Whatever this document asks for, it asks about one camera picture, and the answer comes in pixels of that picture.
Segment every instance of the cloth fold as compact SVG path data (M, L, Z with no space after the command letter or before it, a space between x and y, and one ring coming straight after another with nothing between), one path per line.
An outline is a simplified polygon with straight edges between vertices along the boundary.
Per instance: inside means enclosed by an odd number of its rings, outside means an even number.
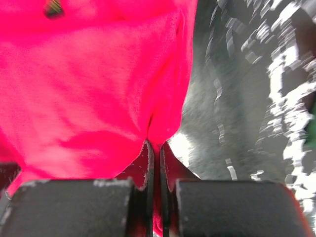
M11 195L34 179L114 178L146 139L158 154L180 126L196 4L61 0L54 19L45 0L1 4L0 161L22 168Z

